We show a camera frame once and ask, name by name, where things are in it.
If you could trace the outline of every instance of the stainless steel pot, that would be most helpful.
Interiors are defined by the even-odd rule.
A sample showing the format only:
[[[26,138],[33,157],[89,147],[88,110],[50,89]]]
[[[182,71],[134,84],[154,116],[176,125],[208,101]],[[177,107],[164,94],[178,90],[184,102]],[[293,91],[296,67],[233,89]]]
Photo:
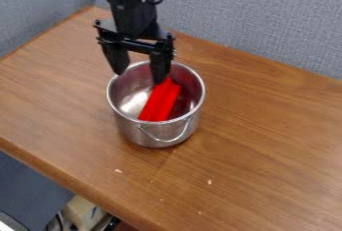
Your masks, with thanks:
[[[152,148],[173,146],[182,142],[197,127],[198,110],[204,100],[204,83],[185,65],[172,62],[169,76],[181,86],[170,113],[162,122],[137,120],[152,90],[148,61],[128,67],[124,74],[113,76],[106,88],[106,98],[113,109],[116,125],[126,139]]]

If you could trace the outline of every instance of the pot handle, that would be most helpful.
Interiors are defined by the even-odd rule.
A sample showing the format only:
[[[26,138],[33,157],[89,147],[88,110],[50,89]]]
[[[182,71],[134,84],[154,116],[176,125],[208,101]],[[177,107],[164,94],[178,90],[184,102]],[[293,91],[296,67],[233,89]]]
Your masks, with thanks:
[[[188,117],[185,119],[185,121],[184,121],[185,122],[184,128],[182,128],[180,134],[174,138],[172,138],[172,139],[160,139],[160,138],[154,137],[154,135],[149,131],[145,130],[145,128],[148,128],[148,125],[140,124],[138,125],[138,130],[141,130],[148,135],[148,137],[152,138],[154,141],[158,141],[158,142],[162,142],[162,143],[170,143],[170,142],[174,142],[176,140],[178,140],[184,136],[185,131],[186,131],[186,127],[188,127],[188,124],[189,124],[189,121],[190,121],[190,118],[192,117]]]

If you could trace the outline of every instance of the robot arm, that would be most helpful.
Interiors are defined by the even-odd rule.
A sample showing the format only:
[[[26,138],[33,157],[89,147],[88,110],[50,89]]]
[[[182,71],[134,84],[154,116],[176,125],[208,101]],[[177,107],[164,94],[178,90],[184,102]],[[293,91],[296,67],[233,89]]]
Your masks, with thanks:
[[[153,83],[162,82],[173,59],[173,36],[156,23],[156,5],[162,0],[106,0],[113,20],[96,20],[97,41],[113,72],[129,65],[128,51],[149,55]]]

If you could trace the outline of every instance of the pot rim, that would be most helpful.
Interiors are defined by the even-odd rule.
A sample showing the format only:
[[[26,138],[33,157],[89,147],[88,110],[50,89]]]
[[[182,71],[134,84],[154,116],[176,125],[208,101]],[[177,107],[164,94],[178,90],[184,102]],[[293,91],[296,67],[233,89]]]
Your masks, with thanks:
[[[126,68],[126,71],[129,69],[133,69],[136,68],[137,66],[141,66],[144,64],[148,64],[148,61],[138,61],[136,63],[133,63],[132,65],[129,65],[129,67]],[[200,108],[201,104],[202,104],[202,101],[204,101],[204,96],[205,96],[205,87],[204,87],[204,82],[200,78],[200,76],[197,75],[197,73],[194,72],[194,70],[192,68],[189,68],[186,65],[176,62],[176,61],[172,61],[170,62],[170,65],[176,65],[176,66],[180,66],[182,68],[185,68],[189,73],[196,77],[197,81],[198,81],[198,84],[200,84],[200,88],[201,88],[201,95],[200,95],[200,99],[198,99],[198,102],[196,104],[196,106],[190,109],[190,111],[188,111],[188,113],[185,113],[184,115],[178,116],[177,118],[173,118],[170,120],[166,120],[166,121],[161,121],[161,122],[149,122],[149,121],[141,121],[136,118],[132,118],[126,115],[124,115],[118,109],[114,107],[113,103],[112,103],[112,100],[110,100],[110,96],[109,96],[109,91],[110,91],[110,87],[112,87],[112,84],[114,82],[114,80],[118,78],[118,75],[113,75],[113,77],[110,78],[109,80],[109,83],[106,85],[106,100],[108,100],[108,103],[110,105],[110,108],[112,110],[114,111],[114,113],[117,113],[124,119],[128,119],[130,122],[133,123],[137,123],[137,124],[148,124],[148,125],[160,125],[160,124],[169,124],[169,123],[174,123],[177,121],[181,121],[184,119],[186,119],[196,111],[197,109]]]

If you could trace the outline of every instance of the wooden table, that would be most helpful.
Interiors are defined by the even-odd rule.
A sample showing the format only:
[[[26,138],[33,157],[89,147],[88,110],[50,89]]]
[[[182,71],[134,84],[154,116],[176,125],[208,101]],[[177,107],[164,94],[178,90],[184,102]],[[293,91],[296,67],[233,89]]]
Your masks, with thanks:
[[[105,99],[104,16],[82,10],[0,61],[1,149],[140,230],[340,231],[342,82],[177,33],[200,126],[141,148]]]

